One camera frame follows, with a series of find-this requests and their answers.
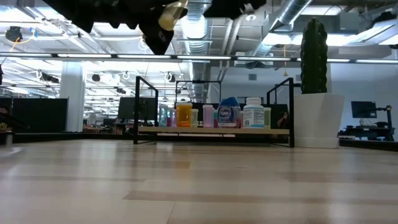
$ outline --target wooden floor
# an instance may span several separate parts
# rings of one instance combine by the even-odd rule
[[[398,153],[131,141],[0,149],[1,224],[398,223]]]

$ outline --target exposed ductwork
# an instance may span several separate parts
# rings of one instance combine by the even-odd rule
[[[264,36],[264,40],[266,39],[266,35],[268,34],[268,32],[272,32],[273,30],[281,28],[282,26],[291,25],[311,2],[312,0],[284,0],[281,4],[279,15],[277,16],[271,27],[268,26],[270,22],[269,16],[266,19],[265,28],[267,30]],[[256,49],[251,52],[251,56],[263,57],[271,51],[273,45],[267,44],[266,42],[264,42],[264,40],[261,41]],[[254,69],[257,63],[258,62],[247,63],[246,68]]]
[[[182,19],[184,37],[192,39],[192,41],[185,42],[185,48],[187,54],[190,55],[207,55],[209,49],[208,42],[200,41],[208,35],[208,23],[203,16],[206,4],[198,3],[208,3],[208,1],[199,0],[192,4],[188,3],[188,14]],[[210,64],[192,62],[190,72],[192,80],[208,80],[210,78]],[[192,88],[196,100],[205,100],[208,85],[192,85]]]

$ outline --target tall cactus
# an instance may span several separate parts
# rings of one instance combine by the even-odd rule
[[[304,29],[301,42],[301,90],[303,94],[326,93],[328,34],[317,18]]]

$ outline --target white planter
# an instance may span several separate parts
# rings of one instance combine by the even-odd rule
[[[330,93],[295,95],[295,146],[337,148],[343,107],[344,96]]]

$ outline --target shelf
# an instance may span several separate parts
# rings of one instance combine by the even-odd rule
[[[289,134],[288,129],[236,129],[236,128],[166,128],[139,127],[144,133],[196,133],[196,134]]]

